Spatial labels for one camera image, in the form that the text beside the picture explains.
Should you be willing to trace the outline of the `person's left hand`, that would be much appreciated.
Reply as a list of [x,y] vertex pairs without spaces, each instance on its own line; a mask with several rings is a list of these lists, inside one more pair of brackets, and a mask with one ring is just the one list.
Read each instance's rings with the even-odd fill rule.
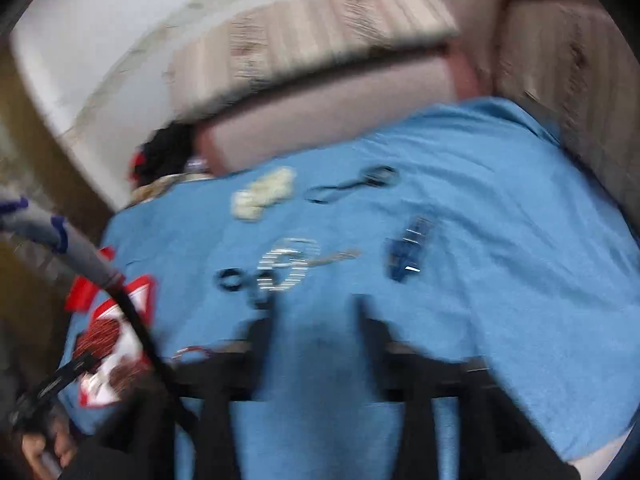
[[36,479],[60,478],[62,470],[74,459],[77,442],[70,431],[67,418],[50,420],[46,434],[24,434],[22,452]]

